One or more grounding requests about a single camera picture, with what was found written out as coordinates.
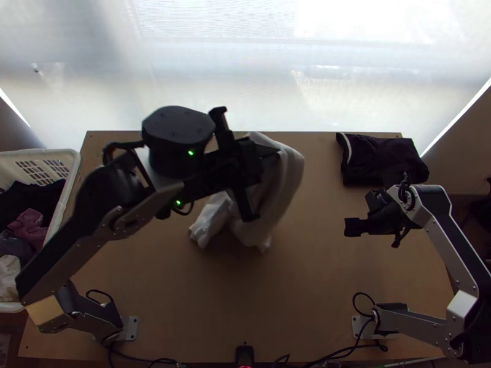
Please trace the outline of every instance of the black cloth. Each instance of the black cloth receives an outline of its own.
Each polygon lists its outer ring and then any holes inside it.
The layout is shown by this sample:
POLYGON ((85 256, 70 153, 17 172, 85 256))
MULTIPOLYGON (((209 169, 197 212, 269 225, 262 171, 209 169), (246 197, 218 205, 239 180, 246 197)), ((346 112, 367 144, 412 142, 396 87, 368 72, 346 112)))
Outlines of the black cloth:
POLYGON ((56 205, 65 186, 65 179, 45 186, 14 182, 5 193, 0 194, 0 231, 15 221, 26 209, 43 214, 42 227, 50 226, 56 205))
POLYGON ((430 171, 409 138, 374 138, 336 133, 343 147, 341 172, 345 185, 384 186, 399 184, 403 173, 411 184, 428 180, 430 171))

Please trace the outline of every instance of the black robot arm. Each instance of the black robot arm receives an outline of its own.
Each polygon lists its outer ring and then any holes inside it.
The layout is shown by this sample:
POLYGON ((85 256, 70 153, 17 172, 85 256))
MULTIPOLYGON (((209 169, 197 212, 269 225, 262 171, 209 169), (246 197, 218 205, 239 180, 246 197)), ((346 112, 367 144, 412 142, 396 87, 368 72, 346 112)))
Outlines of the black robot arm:
POLYGON ((137 318, 120 317, 112 299, 101 303, 79 295, 71 276, 107 242, 125 239, 152 218, 181 213, 187 204, 223 190, 232 193, 243 221, 259 217, 247 188, 277 163, 277 149, 247 137, 235 139, 225 112, 224 107, 209 115, 163 107, 143 121, 142 141, 106 146, 104 165, 81 184, 70 219, 16 279, 21 303, 41 332, 74 328, 102 343, 133 340, 137 318), (205 153, 213 135, 218 150, 205 153), (125 152, 113 158, 117 148, 125 152))

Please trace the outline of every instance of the white curtain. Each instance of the white curtain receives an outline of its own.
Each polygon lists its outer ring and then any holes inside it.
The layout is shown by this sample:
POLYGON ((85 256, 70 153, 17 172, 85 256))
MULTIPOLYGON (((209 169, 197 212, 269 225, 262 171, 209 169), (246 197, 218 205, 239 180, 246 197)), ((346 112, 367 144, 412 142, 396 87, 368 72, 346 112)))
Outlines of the white curtain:
POLYGON ((420 152, 491 77, 488 0, 0 0, 0 88, 41 139, 225 105, 235 130, 420 152))

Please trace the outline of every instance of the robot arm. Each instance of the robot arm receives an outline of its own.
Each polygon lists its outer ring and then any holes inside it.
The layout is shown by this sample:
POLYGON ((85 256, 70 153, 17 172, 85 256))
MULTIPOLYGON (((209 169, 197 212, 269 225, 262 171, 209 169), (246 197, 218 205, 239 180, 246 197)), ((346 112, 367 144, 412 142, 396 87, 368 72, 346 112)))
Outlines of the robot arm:
POLYGON ((491 274, 452 218, 445 190, 438 185, 395 185, 387 192, 368 193, 366 201, 368 218, 345 219, 346 236, 394 234, 397 247, 410 229, 424 229, 458 288, 445 319, 410 312, 404 303, 376 304, 378 328, 372 333, 402 333, 469 363, 491 361, 491 274))
POLYGON ((259 217, 246 188, 277 163, 277 149, 236 140, 225 112, 163 107, 144 120, 142 142, 105 148, 104 165, 80 186, 68 222, 16 279, 21 303, 41 332, 74 328, 101 343, 134 340, 136 317, 122 319, 112 298, 100 303, 89 293, 79 295, 70 277, 107 242, 135 234, 153 217, 186 214, 180 211, 185 205, 223 190, 233 195, 243 221, 259 217), (213 135, 218 150, 205 153, 213 135), (113 159, 116 148, 126 152, 113 159))

